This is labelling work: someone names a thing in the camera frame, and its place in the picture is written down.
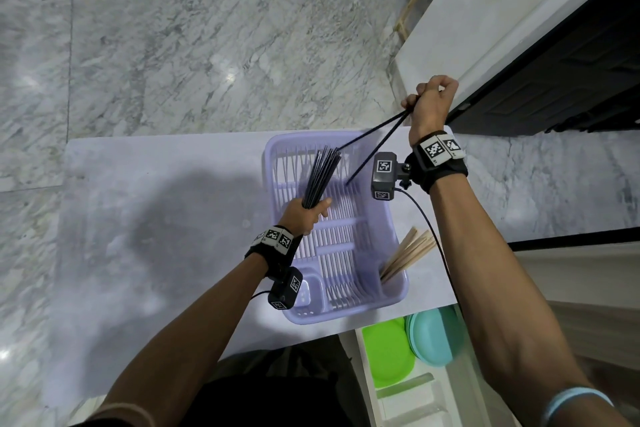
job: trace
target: light blue bracelet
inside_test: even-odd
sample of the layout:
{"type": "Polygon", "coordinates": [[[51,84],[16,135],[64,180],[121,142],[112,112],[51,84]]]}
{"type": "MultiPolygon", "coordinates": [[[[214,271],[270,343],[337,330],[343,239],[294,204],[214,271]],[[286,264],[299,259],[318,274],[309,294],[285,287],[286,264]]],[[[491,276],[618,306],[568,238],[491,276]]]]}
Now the light blue bracelet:
{"type": "Polygon", "coordinates": [[[609,397],[604,395],[604,393],[602,393],[601,391],[598,391],[593,388],[587,388],[587,387],[569,388],[567,390],[564,390],[558,393],[558,395],[556,395],[551,399],[551,401],[549,402],[549,405],[547,406],[547,409],[545,410],[545,413],[542,415],[542,420],[540,420],[540,427],[547,427],[547,424],[549,423],[551,416],[555,414],[556,410],[560,408],[562,404],[564,404],[567,400],[572,399],[573,397],[578,397],[580,395],[586,395],[586,394],[597,395],[598,397],[602,398],[603,400],[608,402],[610,406],[613,407],[613,402],[609,400],[609,397]]]}

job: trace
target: purple dish rack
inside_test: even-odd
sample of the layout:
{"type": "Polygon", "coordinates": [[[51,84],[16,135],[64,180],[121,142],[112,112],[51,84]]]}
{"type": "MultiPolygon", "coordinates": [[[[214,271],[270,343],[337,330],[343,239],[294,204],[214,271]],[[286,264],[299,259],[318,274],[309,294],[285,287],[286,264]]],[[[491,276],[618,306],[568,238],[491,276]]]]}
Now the purple dish rack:
{"type": "MultiPolygon", "coordinates": [[[[273,223],[289,201],[304,195],[316,151],[340,147],[360,133],[285,133],[267,142],[264,171],[273,223]]],[[[380,282],[380,269],[399,243],[388,203],[371,197],[372,162],[344,185],[372,148],[371,141],[363,139],[342,151],[323,196],[333,198],[329,216],[320,217],[311,234],[303,237],[293,261],[304,279],[296,304],[283,311],[292,323],[320,323],[385,307],[400,302],[409,290],[406,272],[384,285],[380,282]]]]}

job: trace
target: dark wooden door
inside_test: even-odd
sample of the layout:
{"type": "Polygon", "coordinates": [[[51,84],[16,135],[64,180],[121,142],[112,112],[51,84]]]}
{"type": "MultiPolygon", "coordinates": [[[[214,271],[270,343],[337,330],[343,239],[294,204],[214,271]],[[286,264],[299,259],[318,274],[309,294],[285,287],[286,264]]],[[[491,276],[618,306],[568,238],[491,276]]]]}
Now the dark wooden door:
{"type": "Polygon", "coordinates": [[[640,83],[640,0],[590,0],[562,31],[472,95],[471,107],[452,114],[453,131],[533,135],[640,83]]]}

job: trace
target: wooden chopsticks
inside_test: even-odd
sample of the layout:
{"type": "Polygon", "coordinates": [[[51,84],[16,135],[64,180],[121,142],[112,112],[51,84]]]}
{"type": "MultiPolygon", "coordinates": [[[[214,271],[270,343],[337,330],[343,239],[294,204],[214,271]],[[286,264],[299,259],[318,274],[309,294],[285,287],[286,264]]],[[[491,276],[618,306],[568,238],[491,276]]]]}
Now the wooden chopsticks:
{"type": "Polygon", "coordinates": [[[431,230],[425,231],[419,237],[417,235],[418,229],[412,227],[404,237],[404,240],[402,240],[396,253],[388,259],[380,272],[380,279],[383,284],[390,280],[391,277],[408,269],[436,246],[431,230]]]}

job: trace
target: white countertop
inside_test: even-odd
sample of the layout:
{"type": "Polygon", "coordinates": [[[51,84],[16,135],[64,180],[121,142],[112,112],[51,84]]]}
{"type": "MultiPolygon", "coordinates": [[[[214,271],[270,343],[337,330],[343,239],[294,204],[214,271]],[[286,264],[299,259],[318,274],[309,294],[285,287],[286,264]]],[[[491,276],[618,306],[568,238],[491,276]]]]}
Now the white countertop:
{"type": "MultiPolygon", "coordinates": [[[[269,223],[262,151],[282,132],[72,140],[52,297],[48,405],[105,393],[166,323],[241,260],[269,223]]],[[[410,151],[408,127],[381,150],[410,151]]],[[[409,193],[436,228],[428,195],[409,193]]],[[[427,228],[405,196],[390,202],[401,240],[427,228]]],[[[253,300],[224,356],[274,349],[455,302],[433,250],[408,271],[409,293],[389,307],[315,325],[295,325],[253,300]]],[[[262,289],[268,288],[265,280],[262,289]]]]}

